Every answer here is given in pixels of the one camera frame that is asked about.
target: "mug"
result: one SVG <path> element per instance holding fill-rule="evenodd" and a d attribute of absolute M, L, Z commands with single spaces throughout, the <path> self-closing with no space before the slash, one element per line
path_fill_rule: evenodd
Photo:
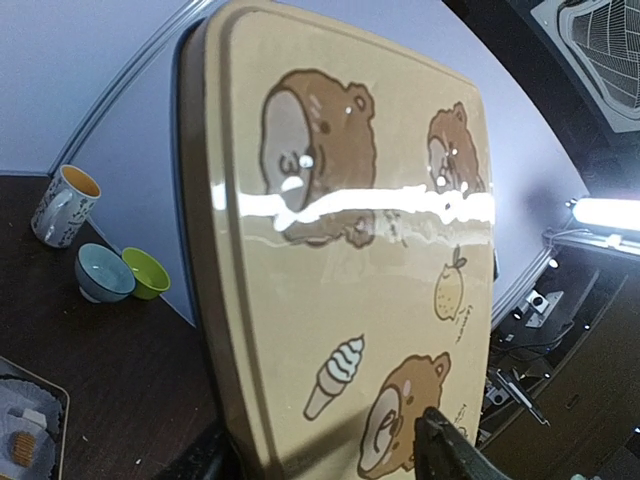
<path fill-rule="evenodd" d="M 93 178 L 77 167 L 63 165 L 51 180 L 31 219 L 33 233 L 51 247 L 68 247 L 100 193 Z"/>

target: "cartoon bear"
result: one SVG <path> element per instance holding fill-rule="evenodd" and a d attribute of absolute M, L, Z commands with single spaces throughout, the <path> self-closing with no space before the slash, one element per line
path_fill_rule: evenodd
<path fill-rule="evenodd" d="M 467 112 L 461 102 L 451 110 L 439 110 L 427 135 L 429 174 L 438 193 L 459 190 L 463 198 L 484 192 L 478 172 L 476 147 L 467 129 Z"/>
<path fill-rule="evenodd" d="M 372 188 L 376 147 L 373 98 L 362 84 L 342 84 L 319 70 L 294 70 L 274 86 L 262 112 L 260 166 L 268 194 L 299 213 L 342 189 Z M 374 238 L 371 210 L 294 222 L 283 232 L 292 243 L 322 246 L 345 236 L 354 247 Z"/>
<path fill-rule="evenodd" d="M 367 416 L 360 442 L 358 475 L 375 480 L 400 467 L 414 467 L 414 424 L 427 407 L 440 407 L 442 384 L 451 370 L 444 352 L 435 360 L 413 355 L 386 378 Z"/>

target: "cartoon bear tray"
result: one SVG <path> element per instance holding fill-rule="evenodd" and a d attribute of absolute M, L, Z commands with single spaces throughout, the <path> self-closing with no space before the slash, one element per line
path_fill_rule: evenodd
<path fill-rule="evenodd" d="M 430 405 L 473 442 L 494 216 L 477 89 L 255 1 L 185 40 L 179 90 L 195 290 L 250 478 L 414 478 Z"/>

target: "bowl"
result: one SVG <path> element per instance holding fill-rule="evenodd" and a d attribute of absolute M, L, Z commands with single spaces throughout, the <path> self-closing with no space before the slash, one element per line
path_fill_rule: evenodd
<path fill-rule="evenodd" d="M 122 259 L 136 277 L 134 297 L 152 300 L 171 287 L 171 278 L 167 271 L 147 252 L 128 247 L 122 251 Z"/>
<path fill-rule="evenodd" d="M 118 255 L 102 245 L 86 243 L 76 255 L 76 278 L 80 293 L 93 303 L 113 303 L 136 288 L 136 279 Z"/>

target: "mug handle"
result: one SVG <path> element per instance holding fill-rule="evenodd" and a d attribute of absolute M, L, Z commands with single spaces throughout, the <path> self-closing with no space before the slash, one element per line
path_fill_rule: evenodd
<path fill-rule="evenodd" d="M 44 225 L 47 229 L 44 234 L 45 242 L 49 241 L 51 236 L 55 233 L 56 218 L 58 217 L 60 212 L 64 209 L 64 207 L 69 205 L 69 202 L 71 202 L 72 198 L 73 198 L 73 192 L 68 188 L 65 188 L 60 193 L 58 193 L 53 198 L 53 200 L 51 200 L 51 203 L 49 203 L 49 206 L 44 211 L 44 214 L 42 215 L 42 220 L 40 221 L 40 223 Z"/>

